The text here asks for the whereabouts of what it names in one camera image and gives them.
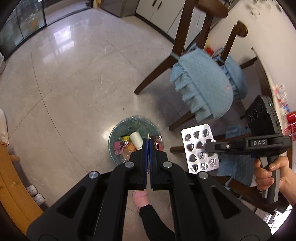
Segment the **white plastic bag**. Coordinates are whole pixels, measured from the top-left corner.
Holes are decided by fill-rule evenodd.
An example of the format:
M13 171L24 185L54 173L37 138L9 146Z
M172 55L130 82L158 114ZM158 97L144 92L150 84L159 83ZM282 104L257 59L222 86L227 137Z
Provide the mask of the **white plastic bag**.
M6 123L6 117L4 112L0 109L0 139L1 142L9 145L9 135L8 135L8 127Z

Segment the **glass sliding door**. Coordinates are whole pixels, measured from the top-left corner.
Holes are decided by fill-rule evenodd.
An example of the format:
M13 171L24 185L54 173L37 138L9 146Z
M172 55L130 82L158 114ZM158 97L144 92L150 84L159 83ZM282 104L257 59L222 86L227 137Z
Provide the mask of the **glass sliding door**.
M93 1L20 1L1 27L1 54L8 59L27 39L45 27L87 10Z

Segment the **red sachet wrapper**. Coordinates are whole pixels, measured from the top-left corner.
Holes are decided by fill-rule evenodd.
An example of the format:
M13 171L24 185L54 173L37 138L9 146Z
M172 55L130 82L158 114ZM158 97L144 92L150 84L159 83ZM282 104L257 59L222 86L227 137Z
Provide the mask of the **red sachet wrapper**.
M158 136L152 136L151 139L154 141L154 147L156 150L163 151L164 144L163 144L163 138L161 135Z

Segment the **pink slipper foot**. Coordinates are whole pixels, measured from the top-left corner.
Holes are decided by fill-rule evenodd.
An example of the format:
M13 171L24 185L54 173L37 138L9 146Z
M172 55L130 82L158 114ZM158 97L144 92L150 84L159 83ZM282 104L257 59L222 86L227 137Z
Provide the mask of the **pink slipper foot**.
M142 207L150 205L147 190L135 190L132 194L132 200L138 212Z

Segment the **white kitchen cabinet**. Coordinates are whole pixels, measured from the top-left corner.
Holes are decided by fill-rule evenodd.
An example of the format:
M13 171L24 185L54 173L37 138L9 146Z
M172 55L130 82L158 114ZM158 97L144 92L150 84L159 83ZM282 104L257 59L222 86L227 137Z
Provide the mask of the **white kitchen cabinet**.
M136 13L157 26L172 39L175 39L184 4L183 0L141 0L138 3ZM188 48L201 32L205 16L206 14L199 9L193 9L185 48Z

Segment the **blue quilted seat cushion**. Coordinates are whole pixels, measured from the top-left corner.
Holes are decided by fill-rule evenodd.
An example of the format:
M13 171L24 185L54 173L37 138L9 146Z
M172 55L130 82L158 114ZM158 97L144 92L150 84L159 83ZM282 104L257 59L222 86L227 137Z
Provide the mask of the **blue quilted seat cushion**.
M179 58L171 69L170 82L199 123L221 118L232 106L234 94L229 79L200 48Z

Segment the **far wooden chair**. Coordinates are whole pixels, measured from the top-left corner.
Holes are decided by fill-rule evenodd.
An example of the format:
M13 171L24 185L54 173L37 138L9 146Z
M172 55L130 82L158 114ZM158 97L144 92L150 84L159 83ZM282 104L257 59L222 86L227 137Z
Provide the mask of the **far wooden chair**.
M245 39L247 35L247 25L238 20L233 26L223 50L221 53L218 53L217 59L215 60L220 67L225 65L229 56L242 70L255 64L258 57L257 55L254 57L251 56L252 53L254 54L254 49L247 43Z

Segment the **wooden chair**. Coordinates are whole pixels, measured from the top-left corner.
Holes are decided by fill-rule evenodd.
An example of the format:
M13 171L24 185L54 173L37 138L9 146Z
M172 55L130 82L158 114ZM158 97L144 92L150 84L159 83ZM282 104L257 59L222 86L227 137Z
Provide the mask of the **wooden chair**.
M191 42L187 49L185 49L185 42L188 36L190 23L194 9L198 9L205 13L205 19L201 28L201 32ZM170 55L154 70L152 71L138 87L134 90L134 94L138 95L151 82L163 74L167 69L172 68L177 63L178 58L183 54L190 52L193 47L203 49L211 30L212 21L214 18L225 18L228 15L228 8L220 1L191 1L186 0L183 7L180 23L177 30L177 35Z
M257 55L254 57L251 56L252 53L254 54L254 49L247 43L245 39L247 35L247 25L238 20L233 26L223 50L221 53L218 53L217 59L215 60L220 67L225 65L229 56L242 70L255 64L258 57Z

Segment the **near wooden chair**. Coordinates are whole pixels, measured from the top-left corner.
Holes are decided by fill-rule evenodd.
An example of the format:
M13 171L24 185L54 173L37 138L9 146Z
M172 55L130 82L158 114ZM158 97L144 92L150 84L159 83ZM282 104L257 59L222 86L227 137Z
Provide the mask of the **near wooden chair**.
M198 9L205 13L205 19L201 28L201 32L191 42L187 49L185 49L185 42L188 36L190 23L194 9ZM180 23L177 30L177 35L170 55L154 70L152 71L138 87L134 90L134 94L138 95L151 82L163 74L167 69L172 68L177 63L178 58L183 54L190 52L193 47L203 49L211 30L212 21L214 18L225 18L228 15L228 8L220 1L191 1L186 0L183 7Z

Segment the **trash bin with teal bag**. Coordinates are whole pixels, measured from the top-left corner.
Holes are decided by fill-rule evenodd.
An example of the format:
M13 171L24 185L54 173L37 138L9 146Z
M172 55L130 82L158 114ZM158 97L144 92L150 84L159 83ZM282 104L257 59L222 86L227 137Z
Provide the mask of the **trash bin with teal bag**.
M160 130L149 119L134 115L120 121L111 131L108 151L115 164L127 162L130 154L142 147L146 137L161 135Z

